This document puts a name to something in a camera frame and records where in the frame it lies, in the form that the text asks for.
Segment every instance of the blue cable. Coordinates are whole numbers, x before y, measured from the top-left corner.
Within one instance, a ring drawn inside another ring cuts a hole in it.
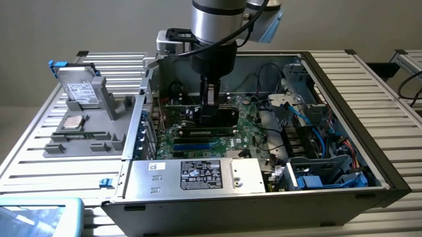
[[[288,109],[289,109],[289,111],[291,111],[297,117],[303,118],[304,122],[305,122],[308,125],[311,125],[309,119],[308,119],[305,116],[303,116],[303,115],[295,110],[295,108],[293,108],[292,106],[288,106]],[[316,135],[317,140],[319,140],[319,142],[320,142],[321,158],[323,158],[323,157],[324,157],[324,143],[323,143],[323,139],[321,139],[321,136],[320,136],[320,134],[319,134],[319,132],[316,131],[315,128],[312,128],[312,132],[313,132],[313,134]]]

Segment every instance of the green circuit board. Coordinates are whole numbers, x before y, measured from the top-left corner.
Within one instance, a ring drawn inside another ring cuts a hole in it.
[[[257,158],[260,163],[268,158],[268,152],[261,151],[256,145],[253,145],[252,137],[254,137],[256,142],[264,136],[264,132],[256,128],[246,120],[246,114],[254,114],[256,107],[254,104],[242,105],[241,101],[249,97],[237,96],[226,105],[233,105],[238,109],[238,121],[236,125],[236,133],[232,137],[213,137],[210,140],[212,148],[208,150],[185,150],[177,151],[182,152],[182,158],[221,158],[232,157],[234,152],[240,152],[242,149],[250,151],[252,158]],[[174,106],[162,104],[161,109],[165,114],[165,121],[170,125],[161,131],[157,135],[157,159],[180,159],[181,157],[173,157],[173,139],[178,138],[177,126],[181,124],[182,119],[180,118],[180,113],[185,111],[188,106]],[[262,149],[266,149],[266,144],[260,144]]]

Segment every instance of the gray wall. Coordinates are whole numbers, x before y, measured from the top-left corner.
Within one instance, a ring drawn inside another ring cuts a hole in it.
[[[420,0],[284,0],[271,44],[250,49],[353,49],[368,61],[422,49]],[[46,62],[78,50],[150,51],[157,31],[189,27],[190,0],[0,0],[0,106],[38,106]]]

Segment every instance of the warning label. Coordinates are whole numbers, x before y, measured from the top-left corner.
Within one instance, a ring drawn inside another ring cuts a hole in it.
[[[181,161],[180,188],[221,189],[221,167],[218,160]]]
[[[66,86],[78,104],[85,105],[85,104],[98,103],[97,97],[94,95],[94,92],[89,83],[68,84]]]

